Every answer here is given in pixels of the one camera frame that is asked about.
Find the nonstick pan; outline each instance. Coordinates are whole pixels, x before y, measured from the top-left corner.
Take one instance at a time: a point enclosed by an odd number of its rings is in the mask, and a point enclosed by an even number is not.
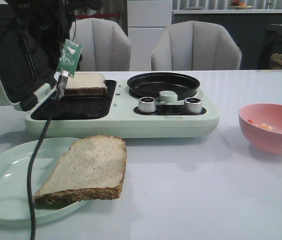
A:
[[[160,91],[173,91],[178,100],[183,100],[195,95],[200,82],[192,77],[172,72],[150,72],[131,77],[127,81],[130,93],[135,97],[159,96]]]

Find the sandwich maker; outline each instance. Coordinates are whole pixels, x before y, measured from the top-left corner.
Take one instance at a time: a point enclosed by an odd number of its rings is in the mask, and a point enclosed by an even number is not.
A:
[[[26,30],[20,36],[8,28],[10,18],[0,12],[0,106],[28,112],[26,127],[39,136],[54,103],[55,70]],[[106,95],[63,97],[46,136],[201,137],[219,122],[218,110],[194,77],[150,72],[105,83]]]

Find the plate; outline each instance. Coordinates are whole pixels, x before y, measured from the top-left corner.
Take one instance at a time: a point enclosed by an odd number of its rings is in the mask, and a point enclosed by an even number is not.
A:
[[[66,153],[78,138],[55,137],[44,139],[32,169],[32,193],[46,181],[58,158]],[[30,225],[26,193],[28,163],[37,141],[13,147],[0,154],[0,223],[14,226]],[[37,224],[56,220],[83,206],[86,201],[43,208],[35,205]]]
[[[253,6],[250,5],[244,5],[244,6],[232,6],[230,5],[231,9],[251,9]]]

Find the gray chair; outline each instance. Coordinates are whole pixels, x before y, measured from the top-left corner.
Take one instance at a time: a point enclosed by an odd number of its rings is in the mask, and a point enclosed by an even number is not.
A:
[[[185,21],[167,26],[152,52],[152,70],[238,70],[242,52],[218,24]]]
[[[116,22],[77,20],[72,24],[70,39],[82,45],[80,71],[130,70],[131,43]]]

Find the slice of bread on plate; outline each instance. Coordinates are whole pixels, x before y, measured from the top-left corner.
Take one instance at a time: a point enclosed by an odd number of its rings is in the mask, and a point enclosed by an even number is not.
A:
[[[66,97],[105,95],[106,93],[105,77],[103,74],[93,72],[76,72],[74,77],[68,78],[64,91]]]
[[[37,204],[112,200],[120,197],[126,169],[125,141],[96,135],[74,142],[44,185],[34,194]]]

